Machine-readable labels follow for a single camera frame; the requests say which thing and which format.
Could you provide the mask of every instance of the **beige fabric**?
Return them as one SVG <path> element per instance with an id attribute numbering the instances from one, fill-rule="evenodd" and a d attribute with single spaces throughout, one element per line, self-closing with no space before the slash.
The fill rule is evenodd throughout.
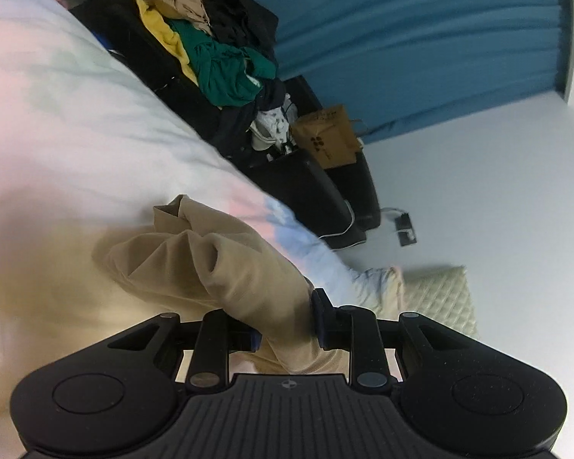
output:
<path id="1" fill-rule="evenodd" d="M 212 36 L 209 16 L 206 14 L 202 0 L 144 0 L 149 6 L 155 7 L 164 17 L 169 19 L 185 19 L 193 27 Z"/>
<path id="2" fill-rule="evenodd" d="M 198 319 L 223 308 L 260 331 L 262 373 L 344 373 L 348 355 L 313 336 L 310 284 L 242 221 L 179 196 L 153 209 L 153 231 L 112 246 L 104 263 L 139 295 L 174 297 Z"/>

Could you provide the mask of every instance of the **yellow shirt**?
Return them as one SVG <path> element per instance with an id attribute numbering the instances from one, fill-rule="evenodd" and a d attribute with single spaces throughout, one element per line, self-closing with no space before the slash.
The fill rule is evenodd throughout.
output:
<path id="1" fill-rule="evenodd" d="M 164 21 L 164 17 L 154 8 L 147 5 L 144 0 L 136 0 L 138 10 L 140 12 L 140 19 L 149 32 L 161 43 L 161 45 L 168 50 L 168 52 L 175 56 L 181 63 L 183 74 L 191 79 L 197 86 L 197 77 L 189 65 L 189 57 L 183 47 L 179 33 L 170 29 L 170 26 Z"/>

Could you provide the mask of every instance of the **pile of clothes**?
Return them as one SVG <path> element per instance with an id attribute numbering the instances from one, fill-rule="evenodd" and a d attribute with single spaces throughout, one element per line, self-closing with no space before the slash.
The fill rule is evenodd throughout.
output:
<path id="1" fill-rule="evenodd" d="M 135 2 L 144 27 L 220 109 L 219 128 L 209 142 L 223 156 L 232 158 L 243 140 L 255 151 L 290 151 L 283 113 L 289 99 L 274 56 L 276 15 L 254 0 Z"/>

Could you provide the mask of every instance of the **electrical outlet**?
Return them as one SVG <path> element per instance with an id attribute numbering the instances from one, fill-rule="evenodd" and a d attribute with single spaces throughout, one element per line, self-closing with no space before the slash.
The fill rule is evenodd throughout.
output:
<path id="1" fill-rule="evenodd" d="M 393 222 L 395 223 L 395 230 L 398 233 L 400 246 L 414 245 L 417 243 L 413 222 L 410 220 L 410 216 L 407 212 L 396 217 Z"/>

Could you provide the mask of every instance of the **screw head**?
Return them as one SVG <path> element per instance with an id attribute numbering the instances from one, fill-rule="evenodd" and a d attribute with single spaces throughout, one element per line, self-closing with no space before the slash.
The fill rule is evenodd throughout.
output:
<path id="1" fill-rule="evenodd" d="M 211 388 L 219 384 L 220 378 L 215 373 L 196 373 L 189 383 L 198 388 Z"/>
<path id="2" fill-rule="evenodd" d="M 366 388 L 379 388 L 387 384 L 387 376 L 381 373 L 361 373 L 357 383 Z"/>

